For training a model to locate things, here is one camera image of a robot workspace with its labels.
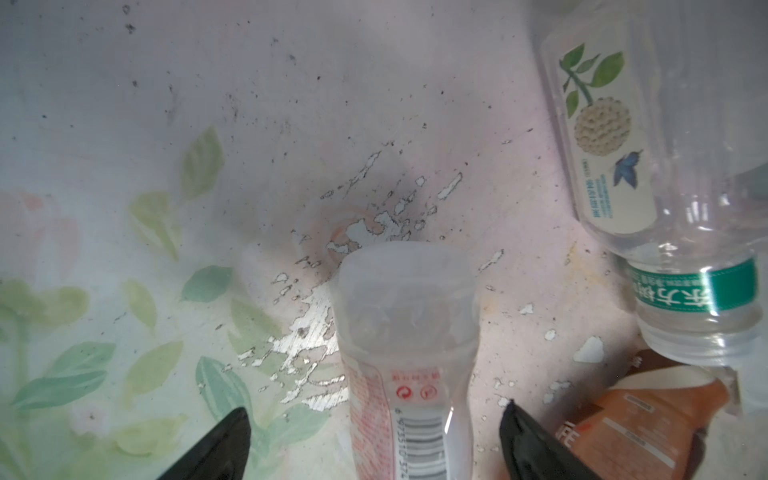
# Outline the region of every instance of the blue butterfly illustration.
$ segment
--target blue butterfly illustration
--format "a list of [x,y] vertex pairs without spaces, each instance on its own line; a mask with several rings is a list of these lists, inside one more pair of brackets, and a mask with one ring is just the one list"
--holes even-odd
[[624,155],[621,160],[616,162],[616,170],[614,170],[614,187],[616,187],[622,178],[624,178],[632,188],[637,188],[637,172],[634,171],[634,166],[640,161],[640,154],[643,151],[634,151]]

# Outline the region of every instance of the green bottle label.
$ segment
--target green bottle label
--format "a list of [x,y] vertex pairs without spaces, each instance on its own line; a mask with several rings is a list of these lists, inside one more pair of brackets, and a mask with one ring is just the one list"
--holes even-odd
[[720,312],[747,305],[757,295],[755,260],[723,270],[685,275],[653,273],[630,266],[638,300],[675,312]]

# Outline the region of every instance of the clear plastic bottle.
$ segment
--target clear plastic bottle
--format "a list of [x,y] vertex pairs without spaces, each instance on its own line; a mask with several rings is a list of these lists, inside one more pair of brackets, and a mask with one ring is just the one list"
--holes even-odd
[[645,340],[738,365],[768,234],[765,2],[587,0],[542,56],[579,217],[626,258]]
[[480,325],[465,254],[422,242],[357,250],[339,269],[333,309],[360,480],[471,478]]

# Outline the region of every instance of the orange packaging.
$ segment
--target orange packaging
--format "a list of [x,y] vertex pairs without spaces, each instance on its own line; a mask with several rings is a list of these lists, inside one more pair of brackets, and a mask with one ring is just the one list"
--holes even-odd
[[727,387],[696,366],[643,350],[627,375],[555,434],[603,480],[688,480]]

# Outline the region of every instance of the bottle label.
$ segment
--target bottle label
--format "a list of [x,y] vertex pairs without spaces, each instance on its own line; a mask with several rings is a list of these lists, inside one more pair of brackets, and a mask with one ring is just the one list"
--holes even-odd
[[447,480],[448,392],[440,369],[378,369],[342,355],[360,480]]
[[625,30],[619,23],[589,29],[557,66],[581,217],[619,234],[644,230],[657,218]]
[[723,270],[673,275],[630,266],[638,300],[674,312],[707,313],[747,305],[757,295],[755,260]]

